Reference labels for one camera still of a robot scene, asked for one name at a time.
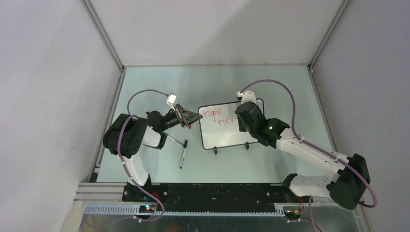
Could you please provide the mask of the white whiteboard black frame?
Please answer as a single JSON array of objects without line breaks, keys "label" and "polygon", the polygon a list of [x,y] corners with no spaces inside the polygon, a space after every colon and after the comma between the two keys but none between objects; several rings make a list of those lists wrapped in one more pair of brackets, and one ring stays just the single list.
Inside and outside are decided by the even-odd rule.
[{"label": "white whiteboard black frame", "polygon": [[198,114],[202,116],[199,120],[202,145],[205,150],[213,150],[215,153],[219,148],[256,143],[247,131],[239,130],[239,122],[235,113],[241,101],[204,105],[198,108]]}]

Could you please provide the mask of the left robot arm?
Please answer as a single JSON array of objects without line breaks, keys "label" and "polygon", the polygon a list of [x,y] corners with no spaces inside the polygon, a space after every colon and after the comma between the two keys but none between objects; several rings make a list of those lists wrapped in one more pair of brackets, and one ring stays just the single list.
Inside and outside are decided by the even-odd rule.
[{"label": "left robot arm", "polygon": [[144,145],[161,150],[169,137],[166,130],[177,125],[189,127],[203,118],[199,113],[186,110],[180,104],[164,115],[158,111],[146,114],[146,118],[120,114],[102,139],[104,148],[120,159],[128,182],[136,186],[134,195],[141,201],[151,199],[153,188],[146,184],[150,176],[143,165],[140,147]]}]

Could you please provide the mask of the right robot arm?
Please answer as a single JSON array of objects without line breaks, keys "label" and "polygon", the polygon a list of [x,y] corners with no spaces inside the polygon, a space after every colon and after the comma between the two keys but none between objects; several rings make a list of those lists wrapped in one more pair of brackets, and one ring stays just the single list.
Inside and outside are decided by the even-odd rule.
[{"label": "right robot arm", "polygon": [[325,150],[296,135],[293,128],[277,119],[266,118],[259,106],[251,101],[235,111],[239,130],[248,132],[264,146],[287,152],[323,172],[323,176],[292,175],[281,189],[282,198],[294,202],[300,196],[330,198],[339,206],[353,210],[359,204],[370,175],[364,157]]}]

